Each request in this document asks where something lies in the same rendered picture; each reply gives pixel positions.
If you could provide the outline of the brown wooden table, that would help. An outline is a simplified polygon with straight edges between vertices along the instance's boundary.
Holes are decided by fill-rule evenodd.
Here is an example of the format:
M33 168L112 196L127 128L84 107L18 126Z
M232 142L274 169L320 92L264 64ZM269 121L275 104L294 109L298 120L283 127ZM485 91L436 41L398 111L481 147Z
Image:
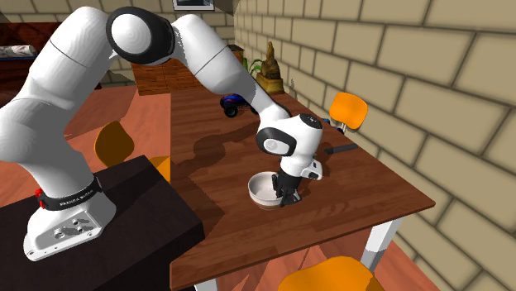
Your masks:
M263 210L251 200L252 175L279 161L255 143L257 117L228 118L205 89L170 96L171 183L202 219L205 240L171 264L174 291L219 279L220 291L276 291L294 271L324 260L319 246L341 243L360 259L372 226L433 201L362 149L328 154L347 138L326 127L317 158L324 176L301 185L295 205Z

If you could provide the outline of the dark red wooden furniture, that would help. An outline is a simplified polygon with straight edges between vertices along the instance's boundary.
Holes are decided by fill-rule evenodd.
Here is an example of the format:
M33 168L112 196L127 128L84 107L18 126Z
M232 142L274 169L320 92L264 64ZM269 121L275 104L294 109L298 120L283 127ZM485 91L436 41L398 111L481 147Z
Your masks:
M32 45L41 51L59 22L0 24L0 45ZM0 60L0 103L14 98L22 88L33 60Z

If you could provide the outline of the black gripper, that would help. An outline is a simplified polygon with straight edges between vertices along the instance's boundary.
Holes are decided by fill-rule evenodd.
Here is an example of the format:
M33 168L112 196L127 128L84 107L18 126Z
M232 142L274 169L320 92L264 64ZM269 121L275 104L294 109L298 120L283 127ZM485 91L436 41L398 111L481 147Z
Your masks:
M275 196L280 198L280 194L283 194L280 201L281 207L298 203L301 200L301 197L296 191L301 180L302 177L294 177L285 173L282 169L279 169L278 174L272 174L272 185Z

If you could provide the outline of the white bowl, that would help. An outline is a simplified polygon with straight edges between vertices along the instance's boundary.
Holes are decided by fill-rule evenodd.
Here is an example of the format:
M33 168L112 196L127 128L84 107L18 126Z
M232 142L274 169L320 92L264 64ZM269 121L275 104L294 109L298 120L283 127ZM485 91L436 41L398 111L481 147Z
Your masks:
M260 172L251 177L248 183L248 190L253 202L263 209L281 208L280 198L275 196L275 191L272 185L272 174L278 172Z

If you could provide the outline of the framed wall picture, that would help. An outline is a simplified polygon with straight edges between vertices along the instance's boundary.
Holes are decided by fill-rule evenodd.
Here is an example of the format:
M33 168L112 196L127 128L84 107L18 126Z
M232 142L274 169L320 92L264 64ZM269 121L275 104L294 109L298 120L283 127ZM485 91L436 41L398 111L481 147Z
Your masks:
M213 11L213 0L172 0L175 11Z

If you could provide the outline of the green plant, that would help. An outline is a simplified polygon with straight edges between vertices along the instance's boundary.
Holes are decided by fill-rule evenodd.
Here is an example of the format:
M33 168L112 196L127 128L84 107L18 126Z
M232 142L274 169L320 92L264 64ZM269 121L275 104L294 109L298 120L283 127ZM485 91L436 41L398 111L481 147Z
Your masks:
M260 73L262 63L263 61L259 59L248 60L246 57L242 58L242 64L250 74Z

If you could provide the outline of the dark robot stand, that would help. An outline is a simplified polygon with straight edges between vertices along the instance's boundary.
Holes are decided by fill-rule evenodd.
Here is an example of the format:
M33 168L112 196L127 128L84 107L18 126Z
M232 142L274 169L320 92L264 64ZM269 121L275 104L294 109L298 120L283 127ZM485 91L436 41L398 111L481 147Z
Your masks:
M144 155L96 175L114 219L43 260L22 252L36 198L0 208L0 291L170 291L170 263L203 240L201 220Z

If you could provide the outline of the brown figure on yellow base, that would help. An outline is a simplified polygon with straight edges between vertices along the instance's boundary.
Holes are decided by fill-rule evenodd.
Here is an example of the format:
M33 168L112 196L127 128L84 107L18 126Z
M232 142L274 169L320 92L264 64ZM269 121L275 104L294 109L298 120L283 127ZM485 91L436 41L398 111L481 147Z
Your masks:
M271 41L268 42L266 58L261 63L256 81L269 95L284 93L283 79L280 75L280 67L275 59L275 49Z

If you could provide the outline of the blue toy vehicle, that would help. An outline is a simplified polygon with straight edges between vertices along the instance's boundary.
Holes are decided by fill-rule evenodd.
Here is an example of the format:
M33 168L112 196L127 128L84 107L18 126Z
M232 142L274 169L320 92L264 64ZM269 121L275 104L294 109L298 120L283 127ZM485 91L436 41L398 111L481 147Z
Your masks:
M252 113L258 112L239 94L228 94L220 99L220 106L227 117L236 117L240 111L250 109Z

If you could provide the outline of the black knife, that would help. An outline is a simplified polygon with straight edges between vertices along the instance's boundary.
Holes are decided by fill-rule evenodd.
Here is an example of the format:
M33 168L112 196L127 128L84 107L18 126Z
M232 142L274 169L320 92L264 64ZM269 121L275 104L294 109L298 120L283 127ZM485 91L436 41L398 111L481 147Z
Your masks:
M341 152L348 151L348 150L355 150L357 148L358 148L357 144L351 143L351 144L348 144L348 145L340 145L340 146L335 146L335 147L327 148L324 151L327 154L332 155L332 154L341 153Z

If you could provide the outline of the orange chair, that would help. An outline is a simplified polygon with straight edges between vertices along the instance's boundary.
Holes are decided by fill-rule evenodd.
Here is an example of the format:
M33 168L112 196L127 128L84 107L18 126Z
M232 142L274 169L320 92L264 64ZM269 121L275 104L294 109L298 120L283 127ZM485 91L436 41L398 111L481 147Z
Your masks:
M348 256L327 259L286 276L278 291L385 291L358 260Z
M342 132L358 129L366 119L367 112L367 103L351 93L338 93L329 109L330 118Z
M106 166L119 165L135 149L133 139L127 134L119 121L109 122L98 133L93 149L98 159ZM170 182L170 157L157 156L149 158L164 179Z

